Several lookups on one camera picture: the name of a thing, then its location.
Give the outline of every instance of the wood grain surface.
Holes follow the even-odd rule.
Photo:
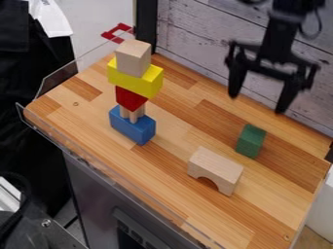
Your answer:
[[[111,57],[29,104],[25,117],[211,248],[288,248],[329,168],[330,139],[243,95],[231,100],[225,87],[155,54],[166,70],[164,87],[147,102],[157,134],[137,146],[109,125]],[[245,124],[268,132],[257,160],[234,150]],[[187,175],[199,146],[244,166],[231,197]]]
[[[224,58],[228,42],[238,40],[260,44],[268,23],[273,1],[249,6],[235,0],[164,0],[159,1],[158,49],[222,85],[228,84],[229,70]],[[293,51],[320,64],[311,91],[300,93],[286,115],[333,137],[333,1],[320,11],[323,30],[314,40],[298,36]],[[305,29],[315,32],[317,22],[309,15]],[[241,92],[275,109],[282,83],[249,73]]]

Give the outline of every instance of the blue block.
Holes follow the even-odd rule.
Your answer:
[[[120,108],[117,105],[109,112],[109,117],[112,127],[139,145],[144,145],[155,136],[156,122],[146,115],[139,118],[136,124],[132,124],[130,119],[123,119],[120,116]]]

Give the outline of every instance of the robotic arm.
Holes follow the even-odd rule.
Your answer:
[[[240,1],[245,4],[258,3],[253,0]],[[324,3],[325,0],[274,0],[273,9],[269,12],[270,21],[261,45],[230,42],[229,54],[225,59],[230,70],[229,95],[232,98],[239,95],[248,71],[284,82],[277,102],[277,113],[285,112],[299,91],[310,89],[319,66],[293,53],[291,47],[298,31],[305,35],[302,23],[307,14],[316,12],[319,17],[317,10],[323,7]],[[246,53],[252,53],[254,57],[249,58]],[[273,67],[276,63],[292,64],[296,70],[293,73],[278,70]]]

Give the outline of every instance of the yellow block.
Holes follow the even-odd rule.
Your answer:
[[[114,57],[107,64],[107,74],[110,83],[141,96],[153,98],[162,87],[164,69],[150,65],[141,78],[136,78],[119,72],[117,70],[117,58]]]

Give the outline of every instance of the block tower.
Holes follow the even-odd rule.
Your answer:
[[[145,103],[159,92],[164,76],[162,68],[151,64],[151,45],[126,40],[108,63],[107,73],[119,104],[109,112],[111,126],[144,145],[156,133],[156,122],[145,115]]]

